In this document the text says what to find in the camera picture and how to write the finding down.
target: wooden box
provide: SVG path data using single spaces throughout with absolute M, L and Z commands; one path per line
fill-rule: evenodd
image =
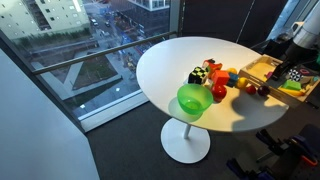
M 268 73 L 272 73 L 276 66 L 281 63 L 281 60 L 268 55 L 262 55 L 255 61 L 240 69 L 239 77 L 246 77 L 249 83 L 257 88 L 261 85 L 268 86 L 270 88 L 270 96 L 288 104 L 290 107 L 295 108 L 301 102 L 306 100 L 308 95 L 319 83 L 319 80 L 317 80 L 318 76 L 312 73 L 312 76 L 308 77 L 310 78 L 310 81 L 303 85 L 302 91 L 304 92 L 304 95 L 293 96 L 292 94 L 288 94 L 278 89 L 288 79 L 288 73 L 282 75 L 278 81 L 267 78 Z

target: car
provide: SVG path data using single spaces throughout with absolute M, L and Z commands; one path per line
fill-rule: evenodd
M 101 35 L 107 37 L 107 36 L 110 36 L 110 33 L 109 32 L 105 32 L 105 31 L 101 31 Z
M 109 21 L 106 21 L 104 24 L 105 24 L 107 27 L 110 27 L 110 22 L 109 22 Z
M 91 19 L 91 23 L 92 23 L 94 26 L 98 26 L 98 25 L 99 25 L 98 22 L 97 22 L 97 20 L 95 20 L 95 19 Z

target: white round table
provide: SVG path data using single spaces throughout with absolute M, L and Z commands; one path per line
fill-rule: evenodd
M 259 56 L 241 45 L 206 37 L 166 40 L 142 55 L 137 66 L 140 88 L 151 103 L 172 117 L 161 132 L 162 145 L 170 157 L 182 163 L 198 162 L 210 148 L 207 130 L 254 130 L 270 125 L 285 114 L 289 106 L 273 97 L 252 96 L 229 87 L 222 102 L 212 104 L 201 115 L 189 115 L 178 104 L 178 89 L 204 60 L 213 58 L 223 64 L 222 70 L 232 67 L 239 71 Z

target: table top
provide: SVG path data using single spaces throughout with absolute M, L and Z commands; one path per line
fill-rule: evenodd
M 220 132 L 241 132 L 265 127 L 285 114 L 289 106 L 268 96 L 249 95 L 227 87 L 221 103 L 213 103 L 201 115 L 189 115 L 180 108 L 178 89 L 196 66 L 213 58 L 222 70 L 241 68 L 260 54 L 241 45 L 207 37 L 179 37 L 148 49 L 137 66 L 141 90 L 151 103 L 171 117 L 190 125 Z

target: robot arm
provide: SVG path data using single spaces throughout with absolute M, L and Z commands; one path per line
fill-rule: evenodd
M 284 53 L 283 64 L 277 66 L 272 74 L 273 80 L 278 80 L 282 74 L 297 64 L 303 64 L 316 59 L 320 39 L 320 2 L 316 4 L 313 11 L 307 17 L 300 30 L 293 37 L 292 44 Z

